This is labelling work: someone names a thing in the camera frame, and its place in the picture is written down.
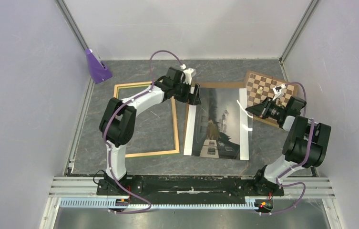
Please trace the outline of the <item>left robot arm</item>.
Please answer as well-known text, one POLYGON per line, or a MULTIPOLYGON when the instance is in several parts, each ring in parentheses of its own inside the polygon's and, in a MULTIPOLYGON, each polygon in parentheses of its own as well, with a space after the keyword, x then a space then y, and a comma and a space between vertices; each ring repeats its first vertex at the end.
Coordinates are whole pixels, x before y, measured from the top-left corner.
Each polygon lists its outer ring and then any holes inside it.
POLYGON ((193 84, 196 70, 181 65, 180 69, 170 67, 156 81, 141 92, 124 99, 109 100, 99 125, 107 150, 107 168, 98 187, 110 190, 116 195, 126 191, 125 166, 127 143, 133 137, 135 121, 139 114, 166 100, 175 99, 189 105, 199 105, 199 84, 193 84))

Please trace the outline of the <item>light wooden picture frame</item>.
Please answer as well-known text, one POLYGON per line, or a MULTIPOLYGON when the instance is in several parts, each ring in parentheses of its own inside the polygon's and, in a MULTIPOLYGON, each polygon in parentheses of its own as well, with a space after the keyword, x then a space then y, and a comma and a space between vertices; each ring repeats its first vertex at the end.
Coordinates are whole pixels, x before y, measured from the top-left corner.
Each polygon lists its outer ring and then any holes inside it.
POLYGON ((126 148, 126 158, 180 153, 176 105, 165 101, 144 110, 135 121, 136 132, 126 148))

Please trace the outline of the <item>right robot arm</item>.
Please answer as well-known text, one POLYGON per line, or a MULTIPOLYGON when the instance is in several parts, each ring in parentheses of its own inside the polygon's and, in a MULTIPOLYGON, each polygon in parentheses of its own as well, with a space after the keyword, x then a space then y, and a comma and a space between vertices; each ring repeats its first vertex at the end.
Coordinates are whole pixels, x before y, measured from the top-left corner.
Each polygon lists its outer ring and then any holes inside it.
POLYGON ((307 102, 291 97, 286 106, 277 105, 272 98, 246 108, 246 112, 260 119, 272 118, 288 135, 282 155, 272 164, 258 170, 252 189, 258 195, 275 193, 283 179, 304 168, 318 167, 325 159, 331 126, 301 115, 307 102))

